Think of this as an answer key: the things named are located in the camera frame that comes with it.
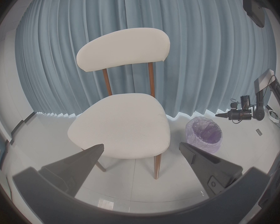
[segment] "chair seat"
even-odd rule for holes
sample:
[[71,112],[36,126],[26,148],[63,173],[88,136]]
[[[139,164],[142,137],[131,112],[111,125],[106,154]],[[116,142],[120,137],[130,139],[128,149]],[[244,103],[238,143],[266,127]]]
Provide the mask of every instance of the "chair seat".
[[112,95],[98,101],[72,123],[67,134],[82,149],[104,144],[102,155],[119,159],[156,156],[170,143],[163,107],[142,93]]

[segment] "plastic bag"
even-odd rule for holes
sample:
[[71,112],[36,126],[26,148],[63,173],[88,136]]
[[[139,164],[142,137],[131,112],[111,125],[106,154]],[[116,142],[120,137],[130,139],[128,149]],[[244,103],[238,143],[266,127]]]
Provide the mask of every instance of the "plastic bag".
[[199,116],[187,123],[186,137],[187,143],[213,154],[221,146],[223,133],[217,123]]

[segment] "white tiled floor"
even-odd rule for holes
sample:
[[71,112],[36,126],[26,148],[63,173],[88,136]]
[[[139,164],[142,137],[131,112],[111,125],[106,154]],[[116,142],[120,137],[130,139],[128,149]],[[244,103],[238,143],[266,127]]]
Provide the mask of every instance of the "white tiled floor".
[[[108,208],[130,213],[154,213],[185,208],[208,198],[205,191],[179,151],[179,143],[186,141],[185,126],[192,117],[179,113],[168,117],[171,142],[162,155],[158,180],[153,178],[153,158],[112,159],[100,157],[106,168],[101,172],[96,166],[90,172],[76,198],[98,206],[106,200]],[[205,117],[218,123],[223,132],[223,141],[216,156],[241,165],[246,171],[256,166],[268,172],[280,151],[280,128],[266,117],[262,121],[242,121],[235,125],[228,119],[215,117],[207,111]],[[67,137],[67,130],[75,117],[36,114],[15,134],[15,142],[3,164],[2,171],[11,183],[12,195],[20,211],[32,218],[33,213],[20,200],[12,175],[32,166],[41,166],[58,161],[81,149]],[[256,129],[263,133],[259,136]]]

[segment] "robotic arm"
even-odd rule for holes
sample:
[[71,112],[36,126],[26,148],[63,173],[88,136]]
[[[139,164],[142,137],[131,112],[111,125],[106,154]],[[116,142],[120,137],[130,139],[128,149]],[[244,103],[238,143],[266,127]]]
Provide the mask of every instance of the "robotic arm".
[[232,102],[230,104],[231,110],[227,113],[216,114],[217,117],[228,118],[229,120],[251,120],[253,117],[257,120],[263,120],[265,117],[264,103],[263,103],[263,90],[269,87],[273,94],[275,95],[279,105],[280,105],[280,83],[278,82],[274,72],[271,69],[267,69],[259,78],[254,81],[254,88],[256,94],[256,109],[254,110],[254,105],[250,104],[249,95],[241,96],[241,106],[240,110],[237,109],[237,102]]

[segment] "blue curtain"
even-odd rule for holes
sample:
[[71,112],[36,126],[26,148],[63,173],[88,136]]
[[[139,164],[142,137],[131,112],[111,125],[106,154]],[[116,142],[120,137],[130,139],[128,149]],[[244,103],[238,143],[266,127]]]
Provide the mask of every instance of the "blue curtain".
[[[34,111],[80,114],[108,95],[102,71],[84,72],[76,54],[121,29],[166,32],[170,52],[154,63],[156,98],[166,114],[226,110],[250,95],[254,80],[276,70],[270,21],[257,27],[242,0],[33,0],[16,33],[21,85]],[[150,93],[147,65],[108,69],[113,94]],[[270,92],[266,92],[267,103]]]

